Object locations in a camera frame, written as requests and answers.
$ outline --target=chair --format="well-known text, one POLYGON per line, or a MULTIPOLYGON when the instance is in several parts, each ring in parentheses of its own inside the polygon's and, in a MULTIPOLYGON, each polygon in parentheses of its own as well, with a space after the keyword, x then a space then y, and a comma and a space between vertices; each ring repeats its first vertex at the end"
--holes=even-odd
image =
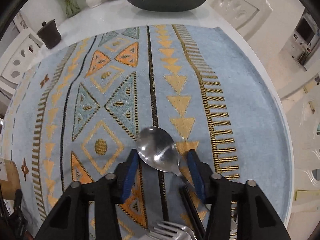
MULTIPOLYGON (((312 71, 305 72, 303 82, 296 86, 289 84, 289 95, 297 90, 304 82, 311 80, 312 71)), ((320 122, 320 86, 314 87, 301 98, 288 112, 287 119, 292 138, 294 155, 294 193, 292 213, 288 224, 291 240, 307 239, 320 220, 320 181, 313 170, 320 169, 320 135, 317 127, 320 122), (305 107, 312 102, 315 109, 311 115, 305 115, 305 107)))
POLYGON ((292 80, 289 82, 289 84, 277 91, 280 100, 284 100, 296 93, 298 90, 303 88, 308 82, 319 76, 319 73, 320 59, 314 62, 307 71, 296 73, 292 80))
POLYGON ((266 0, 214 0, 210 6, 246 41, 256 33, 272 12, 266 0))
POLYGON ((11 98, 14 87, 22 80, 23 73, 27 70, 43 42, 30 29, 24 29, 13 40, 0 58, 0 91, 11 98))

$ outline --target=blue gripper pad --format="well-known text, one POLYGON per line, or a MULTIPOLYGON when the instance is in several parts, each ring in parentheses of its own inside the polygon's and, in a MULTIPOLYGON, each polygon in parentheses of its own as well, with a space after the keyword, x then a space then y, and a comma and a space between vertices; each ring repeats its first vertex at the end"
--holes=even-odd
POLYGON ((116 167, 117 188, 122 189, 120 201, 124 203, 130 196, 132 185, 139 165, 139 157, 136 149, 132 149, 126 162, 116 167))
POLYGON ((198 170, 198 166, 196 162, 199 161, 198 156, 196 155, 195 150, 190 150, 187 154, 187 163, 188 168, 192 177, 193 184, 196 189, 196 193, 198 198, 201 200, 201 202, 204 202, 205 200, 205 188, 204 188, 204 182, 201 178, 201 175, 198 170))

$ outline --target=black chopstick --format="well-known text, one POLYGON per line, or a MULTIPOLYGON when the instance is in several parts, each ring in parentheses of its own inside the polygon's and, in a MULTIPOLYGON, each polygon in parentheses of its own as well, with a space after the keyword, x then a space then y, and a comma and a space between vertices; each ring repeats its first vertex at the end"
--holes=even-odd
POLYGON ((184 207, 186 208, 190 222, 192 224, 192 227, 194 229, 194 233, 196 235, 196 238, 198 240, 202 240, 205 235, 205 230, 204 230, 203 224, 199 218, 198 212, 192 202, 189 191, 186 186, 183 186, 179 189, 179 192, 180 192, 184 207))

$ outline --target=metal spoon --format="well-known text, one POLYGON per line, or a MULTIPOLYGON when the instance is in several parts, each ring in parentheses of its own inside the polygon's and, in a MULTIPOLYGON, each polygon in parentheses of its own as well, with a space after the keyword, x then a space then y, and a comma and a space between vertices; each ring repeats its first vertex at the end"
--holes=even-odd
POLYGON ((137 152, 146 164, 158 171, 174 173, 194 190, 192 183, 179 170, 181 155, 165 130, 155 126, 142 129, 137 138, 137 152))

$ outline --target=chair backrest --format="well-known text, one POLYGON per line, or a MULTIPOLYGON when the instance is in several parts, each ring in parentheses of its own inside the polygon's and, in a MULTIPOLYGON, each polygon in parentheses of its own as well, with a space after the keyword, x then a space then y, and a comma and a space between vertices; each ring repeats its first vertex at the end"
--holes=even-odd
POLYGON ((311 80, 315 79, 319 75, 319 73, 320 59, 314 62, 307 71, 299 71, 298 73, 296 73, 286 86, 277 91, 280 100, 284 100, 293 95, 311 80))
POLYGON ((292 137, 294 155, 294 188, 297 190, 318 190, 320 181, 312 171, 320 169, 320 86, 316 86, 301 98, 288 112, 287 119, 292 137), (309 103, 315 109, 308 114, 309 103))
MULTIPOLYGON (((30 28, 24 29, 1 56, 0 76, 13 84, 18 84, 42 44, 41 39, 30 28)), ((12 95, 15 91, 2 81, 0 89, 12 95)))
POLYGON ((211 7, 248 41, 269 17, 266 0, 214 0, 211 7))

